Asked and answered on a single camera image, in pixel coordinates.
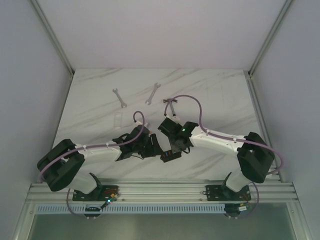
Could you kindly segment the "black fuse box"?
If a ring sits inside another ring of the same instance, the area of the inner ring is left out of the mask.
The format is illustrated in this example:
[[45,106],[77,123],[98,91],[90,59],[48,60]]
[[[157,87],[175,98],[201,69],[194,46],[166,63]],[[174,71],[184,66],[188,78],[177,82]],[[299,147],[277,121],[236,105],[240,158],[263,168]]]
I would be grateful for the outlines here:
[[173,161],[175,159],[178,159],[182,156],[182,152],[179,151],[179,152],[175,152],[173,151],[172,149],[171,150],[168,150],[168,151],[164,151],[161,155],[160,155],[160,159],[164,162],[164,163],[167,163],[167,162],[170,162],[170,161]]

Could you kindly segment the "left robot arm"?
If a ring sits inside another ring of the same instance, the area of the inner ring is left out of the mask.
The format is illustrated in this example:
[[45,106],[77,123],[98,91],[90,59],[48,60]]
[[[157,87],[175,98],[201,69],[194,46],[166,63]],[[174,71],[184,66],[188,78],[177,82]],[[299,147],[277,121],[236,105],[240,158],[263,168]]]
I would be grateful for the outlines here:
[[156,134],[138,125],[131,133],[114,138],[104,146],[76,145],[64,139],[40,159],[36,167],[52,192],[68,188],[82,200],[99,201],[109,194],[98,179],[103,164],[133,155],[145,159],[162,154]]

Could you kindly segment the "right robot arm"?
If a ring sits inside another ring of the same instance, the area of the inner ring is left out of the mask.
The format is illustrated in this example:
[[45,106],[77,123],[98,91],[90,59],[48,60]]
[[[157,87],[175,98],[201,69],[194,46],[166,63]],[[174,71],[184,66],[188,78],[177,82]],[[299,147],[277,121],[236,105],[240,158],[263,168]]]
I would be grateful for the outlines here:
[[158,130],[168,137],[171,153],[161,157],[165,162],[176,157],[174,153],[188,154],[191,147],[219,151],[236,158],[239,167],[224,179],[218,192],[227,201],[237,201],[250,183],[263,183],[275,160],[275,154],[255,132],[248,135],[229,135],[210,131],[198,123],[187,121],[181,125],[166,117]]

